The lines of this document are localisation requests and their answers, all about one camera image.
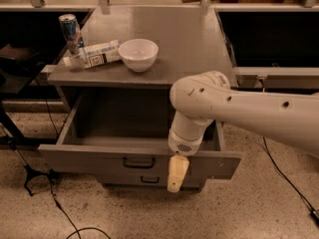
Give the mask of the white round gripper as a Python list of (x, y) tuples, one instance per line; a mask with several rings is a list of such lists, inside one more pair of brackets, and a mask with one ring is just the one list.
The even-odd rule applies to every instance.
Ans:
[(198, 152), (202, 139), (185, 140), (174, 131), (168, 134), (168, 146), (175, 154), (168, 162), (167, 190), (172, 193), (179, 192), (184, 181), (189, 161), (186, 156)]

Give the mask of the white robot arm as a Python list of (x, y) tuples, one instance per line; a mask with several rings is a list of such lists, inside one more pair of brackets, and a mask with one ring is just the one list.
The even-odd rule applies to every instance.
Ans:
[(175, 114), (168, 132), (174, 153), (168, 162), (167, 190), (180, 190), (207, 127), (215, 120), (241, 127), (319, 157), (319, 95), (235, 91), (221, 72), (177, 80), (169, 99)]

